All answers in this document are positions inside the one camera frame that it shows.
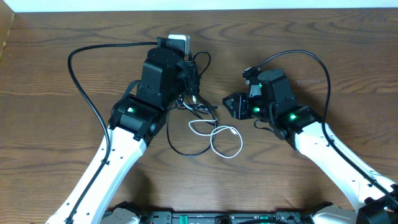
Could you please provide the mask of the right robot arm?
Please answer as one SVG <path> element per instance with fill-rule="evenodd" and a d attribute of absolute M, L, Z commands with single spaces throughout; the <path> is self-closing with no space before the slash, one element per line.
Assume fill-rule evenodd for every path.
<path fill-rule="evenodd" d="M 249 91 L 223 98 L 232 117 L 268 123 L 269 131 L 321 168 L 353 206 L 345 210 L 325 202 L 302 215 L 302 223 L 397 223 L 397 204 L 375 187 L 396 197 L 397 184 L 342 143 L 311 107 L 299 105 L 282 70 L 248 68 L 243 78 Z"/>

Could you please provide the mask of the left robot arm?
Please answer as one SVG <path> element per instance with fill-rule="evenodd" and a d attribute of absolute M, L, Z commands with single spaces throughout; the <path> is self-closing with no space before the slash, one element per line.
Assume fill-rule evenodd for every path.
<path fill-rule="evenodd" d="M 48 223 L 99 223 L 121 182 L 165 124 L 172 103 L 199 92 L 190 37 L 157 38 L 140 80 L 113 106 L 104 138 L 87 170 Z"/>

